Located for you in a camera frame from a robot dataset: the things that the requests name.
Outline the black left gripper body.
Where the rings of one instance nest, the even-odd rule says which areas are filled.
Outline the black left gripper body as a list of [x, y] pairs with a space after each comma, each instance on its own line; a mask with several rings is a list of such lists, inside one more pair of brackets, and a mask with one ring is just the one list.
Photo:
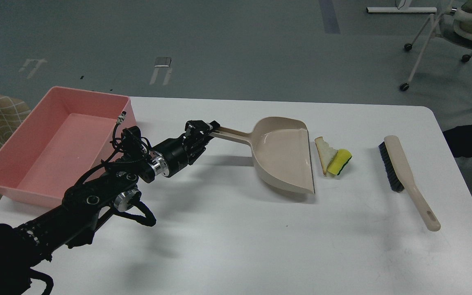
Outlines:
[[168, 138], [152, 147], [150, 155], [163, 159], [163, 176], [169, 178], [198, 159], [193, 140], [184, 137]]

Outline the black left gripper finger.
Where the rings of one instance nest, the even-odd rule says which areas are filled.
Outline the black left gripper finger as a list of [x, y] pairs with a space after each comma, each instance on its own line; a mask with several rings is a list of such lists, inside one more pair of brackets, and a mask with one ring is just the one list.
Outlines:
[[202, 154], [206, 150], [206, 146], [213, 139], [211, 135], [214, 131], [219, 129], [220, 125], [217, 121], [207, 123], [203, 120], [198, 120], [198, 140], [197, 140], [197, 154]]
[[185, 126], [185, 152], [188, 158], [197, 158], [208, 144], [210, 124], [202, 120], [189, 120]]

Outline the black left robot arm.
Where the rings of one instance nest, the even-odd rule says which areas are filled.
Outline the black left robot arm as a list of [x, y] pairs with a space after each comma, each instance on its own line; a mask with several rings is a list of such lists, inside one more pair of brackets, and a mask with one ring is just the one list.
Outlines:
[[156, 217], [142, 202], [138, 181], [171, 177], [192, 165], [220, 128], [217, 121], [189, 120], [180, 136], [151, 146], [137, 126], [116, 136], [125, 117], [124, 111], [114, 126], [111, 155], [69, 187], [61, 205], [17, 227], [0, 223], [0, 295], [21, 295], [32, 280], [43, 281], [43, 294], [49, 295], [54, 280], [34, 266], [51, 261], [61, 246], [92, 244], [95, 232], [112, 216], [155, 226]]

